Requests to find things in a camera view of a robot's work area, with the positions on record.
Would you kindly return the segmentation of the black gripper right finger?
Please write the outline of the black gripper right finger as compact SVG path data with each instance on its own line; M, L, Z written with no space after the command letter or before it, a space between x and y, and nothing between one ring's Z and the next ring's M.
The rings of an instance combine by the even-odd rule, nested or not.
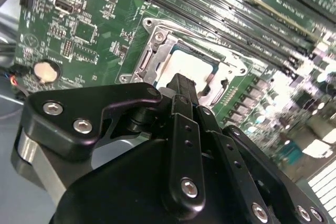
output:
M220 172L233 193L233 223L328 223L319 206L242 130L221 129L213 113L198 102L195 84L186 80L187 98Z

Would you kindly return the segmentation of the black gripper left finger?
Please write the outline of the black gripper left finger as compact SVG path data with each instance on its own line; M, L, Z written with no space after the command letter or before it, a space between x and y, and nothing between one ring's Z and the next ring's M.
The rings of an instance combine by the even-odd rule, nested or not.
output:
M201 147L186 80L177 74L161 90L138 82L31 94L16 151L57 207L76 180L146 141L199 141Z

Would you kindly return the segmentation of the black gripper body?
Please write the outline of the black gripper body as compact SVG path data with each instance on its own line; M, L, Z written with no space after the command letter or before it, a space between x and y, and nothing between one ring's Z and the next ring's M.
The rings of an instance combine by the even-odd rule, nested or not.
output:
M245 223L199 141L146 141L76 180L52 223Z

